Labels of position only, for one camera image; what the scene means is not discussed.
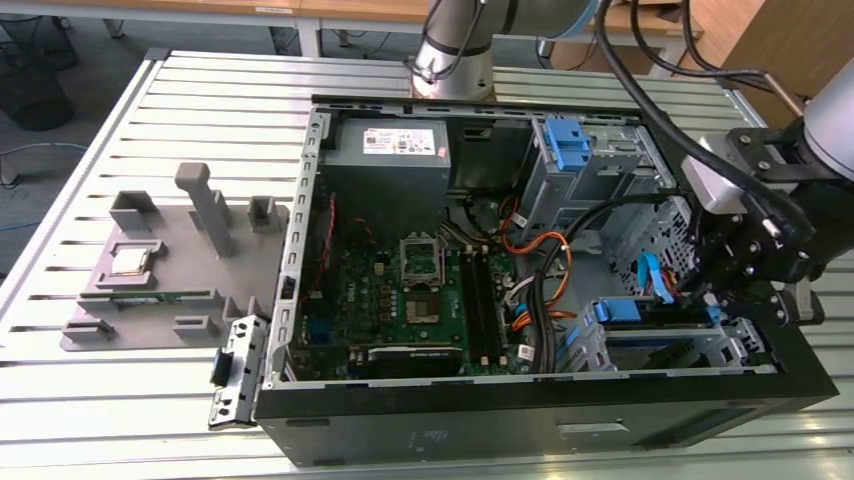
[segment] motherboard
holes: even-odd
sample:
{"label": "motherboard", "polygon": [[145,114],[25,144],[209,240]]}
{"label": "motherboard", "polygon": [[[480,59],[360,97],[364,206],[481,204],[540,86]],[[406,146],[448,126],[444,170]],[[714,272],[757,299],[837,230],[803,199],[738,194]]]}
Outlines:
{"label": "motherboard", "polygon": [[347,250],[333,288],[306,300],[291,346],[301,380],[514,373],[501,298],[508,254],[440,249],[405,239]]}

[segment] black trash bin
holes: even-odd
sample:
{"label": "black trash bin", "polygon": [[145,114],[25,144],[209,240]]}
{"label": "black trash bin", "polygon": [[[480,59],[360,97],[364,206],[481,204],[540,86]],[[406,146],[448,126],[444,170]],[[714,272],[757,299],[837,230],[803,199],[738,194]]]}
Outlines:
{"label": "black trash bin", "polygon": [[54,72],[14,42],[0,43],[0,110],[31,132],[51,130],[74,116]]}
{"label": "black trash bin", "polygon": [[43,15],[0,14],[0,26],[30,58],[54,71],[78,64],[78,53],[69,40],[69,19]]}

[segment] slotted metal tabletop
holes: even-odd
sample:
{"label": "slotted metal tabletop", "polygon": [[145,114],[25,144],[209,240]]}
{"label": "slotted metal tabletop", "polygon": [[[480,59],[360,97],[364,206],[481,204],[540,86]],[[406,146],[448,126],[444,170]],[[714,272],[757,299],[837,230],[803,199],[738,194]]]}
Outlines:
{"label": "slotted metal tabletop", "polygon": [[[502,102],[634,106],[609,75],[497,68],[496,81]],[[694,136],[756,121],[714,84],[644,86]],[[189,204],[173,175],[202,160],[231,203],[290,202],[314,93],[405,97],[406,71],[195,52],[143,63],[0,289],[0,477],[854,478],[854,255],[815,284],[829,320],[805,329],[841,396],[684,450],[298,470],[261,429],[207,431],[214,349],[65,352],[61,328],[113,229],[117,192]]]}

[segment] ram slot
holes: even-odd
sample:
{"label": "ram slot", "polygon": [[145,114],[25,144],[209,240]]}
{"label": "ram slot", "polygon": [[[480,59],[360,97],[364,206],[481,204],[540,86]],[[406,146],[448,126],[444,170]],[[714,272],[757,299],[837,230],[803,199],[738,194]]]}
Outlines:
{"label": "ram slot", "polygon": [[489,364],[490,361],[498,362],[502,356],[489,257],[480,253],[464,255],[461,263],[470,360],[473,363]]}

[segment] blue drive bay latch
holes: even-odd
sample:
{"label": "blue drive bay latch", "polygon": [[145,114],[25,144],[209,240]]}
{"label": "blue drive bay latch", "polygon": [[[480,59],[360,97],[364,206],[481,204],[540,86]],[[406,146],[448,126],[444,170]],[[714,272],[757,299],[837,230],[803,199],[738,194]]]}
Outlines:
{"label": "blue drive bay latch", "polygon": [[550,118],[546,120],[546,137],[556,152],[558,169],[581,172],[590,161],[590,136],[578,120]]}

